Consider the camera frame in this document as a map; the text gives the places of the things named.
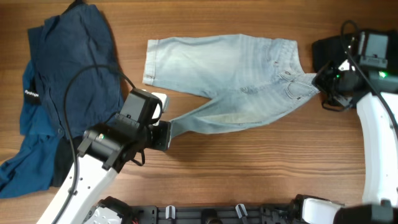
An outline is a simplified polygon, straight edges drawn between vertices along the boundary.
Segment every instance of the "blue clothing pile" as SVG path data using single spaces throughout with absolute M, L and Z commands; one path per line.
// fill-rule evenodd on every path
M 20 124 L 25 139 L 20 152 L 0 167 L 0 198 L 51 186 L 57 146 L 66 141 L 63 96 L 69 81 L 89 65 L 118 67 L 112 35 L 94 5 L 73 4 L 64 14 L 47 19 L 44 26 L 29 29 L 28 35 L 31 62 L 23 86 L 24 91 L 34 87 L 41 104 L 24 101 Z M 122 107 L 120 79 L 115 73 L 105 68 L 82 73 L 67 97 L 72 137 L 81 136 Z

